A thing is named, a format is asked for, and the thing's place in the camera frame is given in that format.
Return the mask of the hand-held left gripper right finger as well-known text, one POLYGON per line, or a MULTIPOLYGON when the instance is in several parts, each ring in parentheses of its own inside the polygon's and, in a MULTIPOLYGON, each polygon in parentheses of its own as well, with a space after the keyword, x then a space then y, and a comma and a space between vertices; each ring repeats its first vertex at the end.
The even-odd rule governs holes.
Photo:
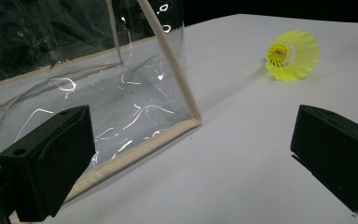
POLYGON ((290 149, 299 163, 358 215, 358 123, 301 105, 290 149))

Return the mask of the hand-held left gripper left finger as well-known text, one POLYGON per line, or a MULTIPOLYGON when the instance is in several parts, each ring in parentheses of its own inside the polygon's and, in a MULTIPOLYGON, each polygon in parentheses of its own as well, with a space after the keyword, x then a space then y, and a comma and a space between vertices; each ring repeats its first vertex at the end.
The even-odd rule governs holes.
POLYGON ((0 153, 4 213, 22 222, 56 216, 94 154, 87 105, 54 115, 0 153))

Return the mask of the yellow plastic shuttlecock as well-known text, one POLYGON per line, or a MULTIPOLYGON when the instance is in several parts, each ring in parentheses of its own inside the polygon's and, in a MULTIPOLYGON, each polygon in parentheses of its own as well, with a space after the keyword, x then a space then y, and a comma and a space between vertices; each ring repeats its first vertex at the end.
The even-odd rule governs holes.
POLYGON ((298 81, 316 66, 320 57, 317 38, 301 30, 287 31, 268 46, 265 66, 276 80, 298 81))

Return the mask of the clear plastic bag beige trim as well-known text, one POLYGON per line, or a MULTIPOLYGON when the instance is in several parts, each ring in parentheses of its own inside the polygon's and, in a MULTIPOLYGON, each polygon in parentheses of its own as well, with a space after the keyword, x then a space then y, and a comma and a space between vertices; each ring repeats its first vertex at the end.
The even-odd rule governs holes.
MULTIPOLYGON (((89 107, 95 154, 64 203, 198 126, 184 0, 0 0, 0 153, 89 107)), ((0 224, 31 224, 4 213, 0 224)))

